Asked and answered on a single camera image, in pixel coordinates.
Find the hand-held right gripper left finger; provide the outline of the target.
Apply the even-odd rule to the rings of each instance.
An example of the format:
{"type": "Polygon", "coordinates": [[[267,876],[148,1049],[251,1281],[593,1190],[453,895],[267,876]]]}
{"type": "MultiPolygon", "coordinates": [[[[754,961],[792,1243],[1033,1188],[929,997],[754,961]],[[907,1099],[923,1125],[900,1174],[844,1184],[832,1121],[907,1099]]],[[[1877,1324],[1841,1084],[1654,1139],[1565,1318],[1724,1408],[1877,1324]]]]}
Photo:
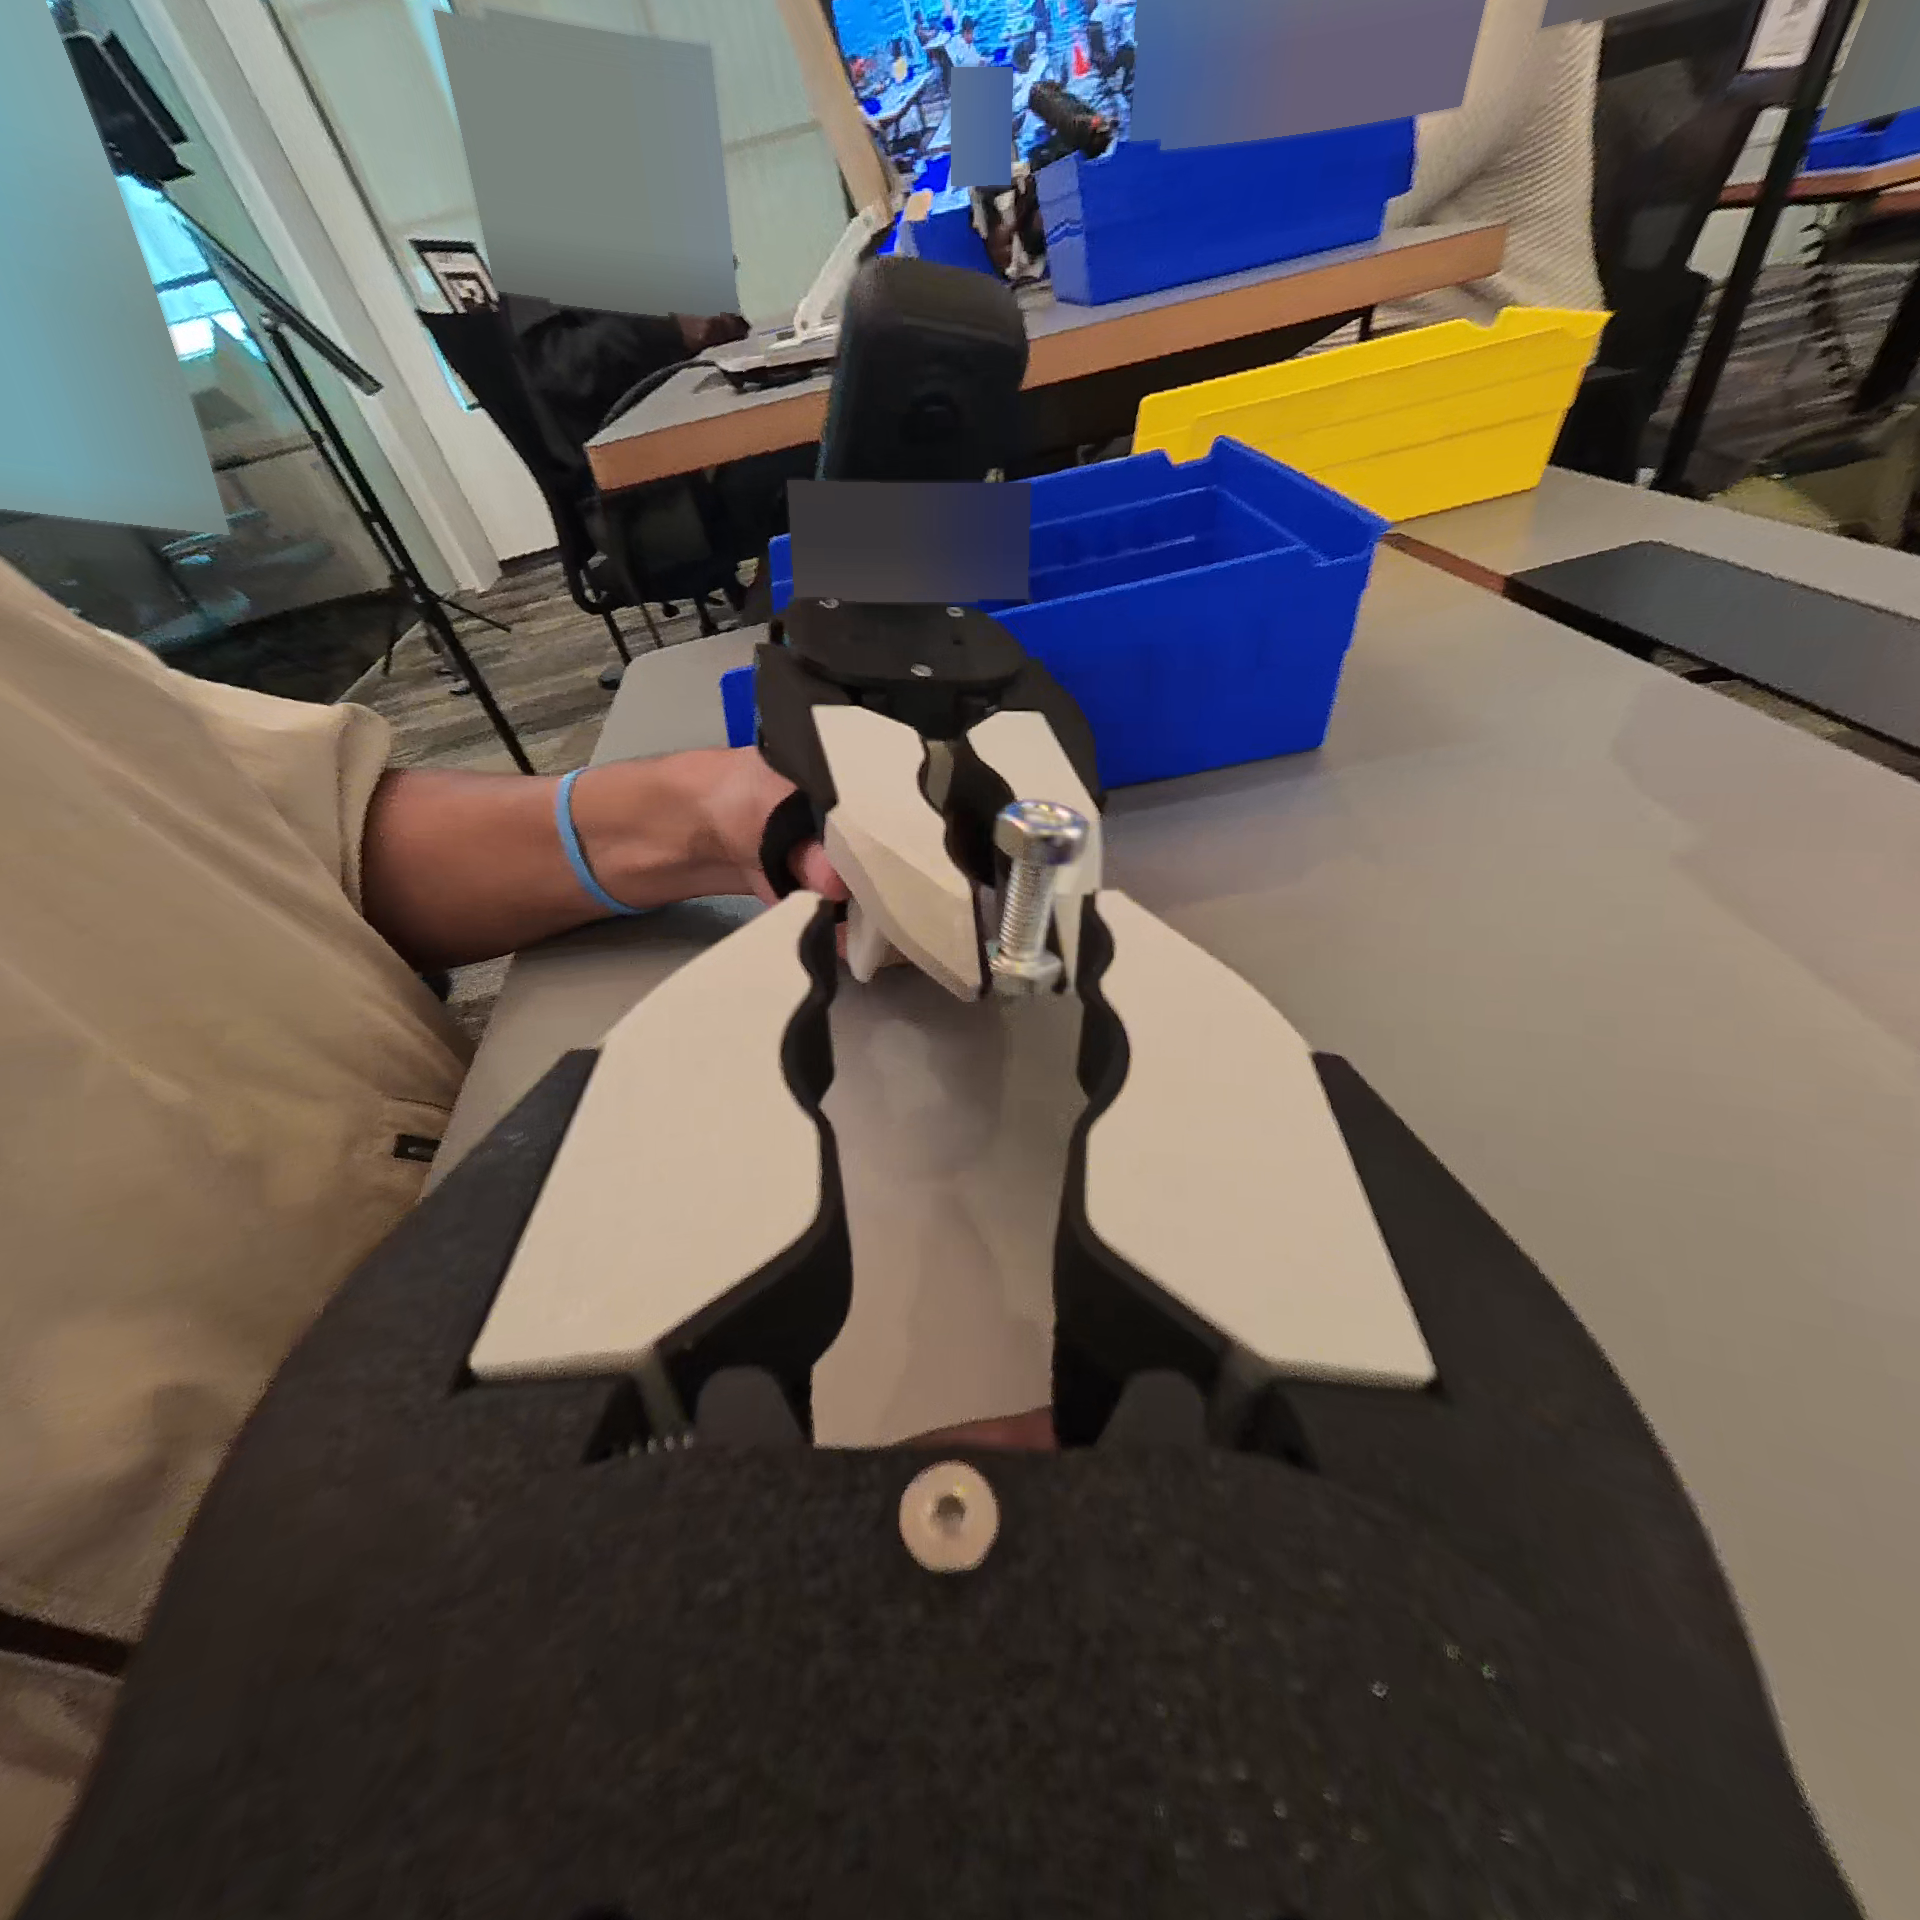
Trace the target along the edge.
{"type": "Polygon", "coordinates": [[[604,1038],[470,1344],[474,1384],[610,1380],[653,1435],[760,1375],[804,1447],[852,1305],[826,1094],[836,908],[794,893],[604,1038]]]}

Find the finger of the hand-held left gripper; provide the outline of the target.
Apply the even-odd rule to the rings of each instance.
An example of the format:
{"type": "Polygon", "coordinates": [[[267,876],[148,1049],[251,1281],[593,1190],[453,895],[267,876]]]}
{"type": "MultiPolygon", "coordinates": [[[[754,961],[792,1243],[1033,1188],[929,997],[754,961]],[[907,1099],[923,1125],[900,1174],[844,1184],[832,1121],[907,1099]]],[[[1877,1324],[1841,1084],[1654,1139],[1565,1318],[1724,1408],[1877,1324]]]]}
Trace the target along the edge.
{"type": "Polygon", "coordinates": [[[947,845],[921,789],[926,742],[877,711],[817,703],[812,725],[832,781],[822,849],[849,886],[849,965],[857,980],[900,957],[952,997],[979,1000],[985,955],[977,885],[947,845]]]}
{"type": "Polygon", "coordinates": [[[997,876],[994,820],[1017,800],[1059,803],[1088,823],[1084,849],[1056,879],[1056,902],[1088,897],[1102,879],[1102,803],[1092,774],[1076,769],[1068,744],[1040,711],[997,711],[956,744],[956,831],[981,878],[997,876]]]}

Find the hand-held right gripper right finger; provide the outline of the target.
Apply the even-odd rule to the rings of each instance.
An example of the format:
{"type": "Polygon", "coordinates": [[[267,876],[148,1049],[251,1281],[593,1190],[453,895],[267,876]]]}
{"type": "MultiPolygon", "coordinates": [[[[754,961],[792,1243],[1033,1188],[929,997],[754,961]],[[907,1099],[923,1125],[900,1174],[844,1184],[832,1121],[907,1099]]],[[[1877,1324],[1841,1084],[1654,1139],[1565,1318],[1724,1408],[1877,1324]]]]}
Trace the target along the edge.
{"type": "Polygon", "coordinates": [[[1437,1384],[1314,1053],[1245,977],[1116,886],[1078,919],[1051,1256],[1065,1447],[1170,1373],[1235,1439],[1272,1384],[1437,1384]]]}

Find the silver bolt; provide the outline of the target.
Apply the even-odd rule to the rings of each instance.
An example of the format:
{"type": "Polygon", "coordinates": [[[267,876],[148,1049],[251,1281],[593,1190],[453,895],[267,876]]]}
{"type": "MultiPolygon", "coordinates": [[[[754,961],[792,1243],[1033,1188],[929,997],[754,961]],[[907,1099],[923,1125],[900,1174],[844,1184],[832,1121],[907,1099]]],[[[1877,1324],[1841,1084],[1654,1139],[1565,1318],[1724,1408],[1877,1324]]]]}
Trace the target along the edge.
{"type": "Polygon", "coordinates": [[[1017,800],[1000,812],[994,841],[1003,878],[992,945],[1012,952],[1046,945],[1064,957],[1068,975],[1073,937],[1059,929],[1059,916],[1076,900],[1056,902],[1056,879],[1086,838],[1086,817],[1059,803],[1017,800]]]}

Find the person's left forearm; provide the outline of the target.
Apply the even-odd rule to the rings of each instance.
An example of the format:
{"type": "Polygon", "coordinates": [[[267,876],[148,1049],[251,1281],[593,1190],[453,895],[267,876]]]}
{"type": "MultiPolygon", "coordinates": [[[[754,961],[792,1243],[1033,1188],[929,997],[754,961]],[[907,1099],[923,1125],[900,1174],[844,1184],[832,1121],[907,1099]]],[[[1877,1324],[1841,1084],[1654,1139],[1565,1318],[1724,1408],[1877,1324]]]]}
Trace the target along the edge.
{"type": "Polygon", "coordinates": [[[561,828],[565,781],[389,769],[360,855],[366,921],[418,973],[512,955],[605,916],[561,828]]]}

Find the person's left hand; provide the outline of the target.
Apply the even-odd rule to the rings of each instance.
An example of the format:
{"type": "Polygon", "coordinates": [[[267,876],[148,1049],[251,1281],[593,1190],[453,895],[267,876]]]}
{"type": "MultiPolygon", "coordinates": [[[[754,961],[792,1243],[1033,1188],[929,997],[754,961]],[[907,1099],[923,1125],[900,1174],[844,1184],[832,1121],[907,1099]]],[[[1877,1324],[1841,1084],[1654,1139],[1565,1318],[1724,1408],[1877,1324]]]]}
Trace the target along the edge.
{"type": "Polygon", "coordinates": [[[817,806],[757,749],[661,758],[664,852],[649,869],[651,904],[754,897],[778,904],[809,893],[844,921],[851,888],[827,856],[817,806]]]}

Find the blue wristband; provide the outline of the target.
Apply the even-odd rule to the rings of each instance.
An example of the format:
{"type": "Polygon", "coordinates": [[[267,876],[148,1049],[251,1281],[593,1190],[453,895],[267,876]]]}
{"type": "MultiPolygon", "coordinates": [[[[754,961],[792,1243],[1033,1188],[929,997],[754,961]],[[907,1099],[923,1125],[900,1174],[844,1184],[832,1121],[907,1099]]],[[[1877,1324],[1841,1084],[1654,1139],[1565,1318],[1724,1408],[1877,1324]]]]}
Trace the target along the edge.
{"type": "Polygon", "coordinates": [[[563,865],[600,919],[638,919],[659,908],[656,805],[643,772],[638,760],[614,760],[558,779],[563,865]]]}

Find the white stand with wooden board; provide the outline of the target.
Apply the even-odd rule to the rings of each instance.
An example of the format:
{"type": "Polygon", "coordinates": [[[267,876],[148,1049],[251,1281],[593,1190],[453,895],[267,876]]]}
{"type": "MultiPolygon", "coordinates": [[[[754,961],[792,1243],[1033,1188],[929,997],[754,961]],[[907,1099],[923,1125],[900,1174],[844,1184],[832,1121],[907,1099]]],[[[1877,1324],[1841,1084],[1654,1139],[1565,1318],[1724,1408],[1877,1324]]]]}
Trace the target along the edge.
{"type": "Polygon", "coordinates": [[[846,228],[794,318],[794,328],[802,341],[821,341],[842,319],[861,259],[893,228],[906,205],[906,189],[869,115],[857,102],[826,4],[778,1],[776,12],[798,61],[808,105],[827,140],[852,205],[846,228]]]}

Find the wooden-edged table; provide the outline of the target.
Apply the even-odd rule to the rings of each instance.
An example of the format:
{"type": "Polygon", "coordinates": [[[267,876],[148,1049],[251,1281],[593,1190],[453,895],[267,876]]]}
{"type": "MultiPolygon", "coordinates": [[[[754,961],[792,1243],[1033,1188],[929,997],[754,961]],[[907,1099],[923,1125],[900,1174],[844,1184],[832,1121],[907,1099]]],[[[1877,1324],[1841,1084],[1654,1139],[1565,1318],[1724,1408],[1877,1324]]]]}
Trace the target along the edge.
{"type": "MultiPolygon", "coordinates": [[[[1144,396],[1283,360],[1362,310],[1480,281],[1504,261],[1504,223],[1390,230],[1362,246],[1298,256],[1130,302],[1061,303],[1022,289],[1028,365],[1020,452],[1030,464],[1130,435],[1144,396]]],[[[737,390],[685,367],[588,444],[604,492],[814,444],[830,374],[737,390]]]]}

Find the yellow plastic bin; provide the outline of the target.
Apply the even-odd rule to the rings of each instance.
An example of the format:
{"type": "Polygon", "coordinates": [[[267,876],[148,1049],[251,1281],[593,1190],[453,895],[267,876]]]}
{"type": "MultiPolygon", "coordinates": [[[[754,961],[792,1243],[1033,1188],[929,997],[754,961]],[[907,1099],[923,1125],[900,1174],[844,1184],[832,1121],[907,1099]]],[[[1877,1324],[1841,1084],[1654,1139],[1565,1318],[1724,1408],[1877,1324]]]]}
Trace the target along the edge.
{"type": "Polygon", "coordinates": [[[1134,449],[1259,449],[1384,520],[1536,489],[1611,315],[1509,307],[1145,396],[1134,449]]]}

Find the television screen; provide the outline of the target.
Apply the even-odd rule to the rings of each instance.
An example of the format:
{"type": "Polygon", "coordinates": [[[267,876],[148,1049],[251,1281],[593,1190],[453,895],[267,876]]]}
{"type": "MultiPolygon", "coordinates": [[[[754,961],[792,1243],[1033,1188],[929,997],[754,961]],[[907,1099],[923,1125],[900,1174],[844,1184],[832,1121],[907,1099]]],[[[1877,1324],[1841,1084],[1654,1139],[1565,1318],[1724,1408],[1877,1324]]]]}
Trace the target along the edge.
{"type": "Polygon", "coordinates": [[[1132,1],[821,1],[857,105],[893,157],[948,152],[954,76],[1012,76],[1012,141],[1040,168],[1102,155],[1136,93],[1132,1]]]}

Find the black flat pad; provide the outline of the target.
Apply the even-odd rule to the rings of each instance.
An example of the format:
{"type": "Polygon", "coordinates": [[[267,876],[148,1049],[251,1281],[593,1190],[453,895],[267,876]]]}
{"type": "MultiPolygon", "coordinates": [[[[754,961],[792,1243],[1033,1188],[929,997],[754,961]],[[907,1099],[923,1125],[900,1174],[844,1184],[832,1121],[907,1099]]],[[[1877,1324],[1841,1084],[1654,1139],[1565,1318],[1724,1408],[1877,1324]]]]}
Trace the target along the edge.
{"type": "Polygon", "coordinates": [[[1525,566],[1504,580],[1504,597],[1624,654],[1677,654],[1918,749],[1910,615],[1665,541],[1525,566]]]}

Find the black stand pole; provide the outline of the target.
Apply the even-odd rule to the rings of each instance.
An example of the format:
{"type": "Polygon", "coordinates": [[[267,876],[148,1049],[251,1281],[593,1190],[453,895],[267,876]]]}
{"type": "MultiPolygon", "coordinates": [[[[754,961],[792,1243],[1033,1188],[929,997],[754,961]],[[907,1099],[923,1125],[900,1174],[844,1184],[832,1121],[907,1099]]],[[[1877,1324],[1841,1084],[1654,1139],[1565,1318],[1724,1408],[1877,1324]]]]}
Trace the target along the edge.
{"type": "Polygon", "coordinates": [[[1690,468],[1712,415],[1721,376],[1739,341],[1747,309],[1757,287],[1772,237],[1782,220],[1794,180],[1801,173],[1813,126],[1827,102],[1841,59],[1857,28],[1858,1],[1828,1],[1817,8],[1808,56],[1797,70],[1785,118],[1774,136],[1768,172],[1747,209],[1747,225],[1732,269],[1718,287],[1712,327],[1701,344],[1688,396],[1683,397],[1650,487],[1672,496],[1691,496],[1690,468]]]}

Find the black tripod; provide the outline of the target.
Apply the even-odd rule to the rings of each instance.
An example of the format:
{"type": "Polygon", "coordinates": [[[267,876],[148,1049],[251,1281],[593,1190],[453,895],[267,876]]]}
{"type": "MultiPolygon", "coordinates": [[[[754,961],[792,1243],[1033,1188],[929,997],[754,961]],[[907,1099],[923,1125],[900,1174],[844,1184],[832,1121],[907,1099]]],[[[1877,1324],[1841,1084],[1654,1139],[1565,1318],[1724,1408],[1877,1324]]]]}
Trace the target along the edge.
{"type": "Polygon", "coordinates": [[[467,615],[467,606],[434,592],[428,582],[369,471],[315,385],[306,360],[318,359],[361,397],[381,396],[381,381],[177,199],[177,183],[189,173],[178,155],[185,129],[153,85],[138,70],[122,40],[109,33],[68,28],[59,30],[59,38],[75,69],[86,111],[113,172],[148,188],[166,213],[181,221],[213,271],[251,302],[256,318],[246,321],[246,333],[264,343],[272,380],[298,413],[330,475],[345,492],[352,513],[387,561],[394,585],[404,592],[436,654],[448,665],[454,688],[478,702],[512,766],[521,774],[532,774],[534,766],[516,726],[500,709],[486,675],[470,657],[453,624],[453,615],[467,615]]]}

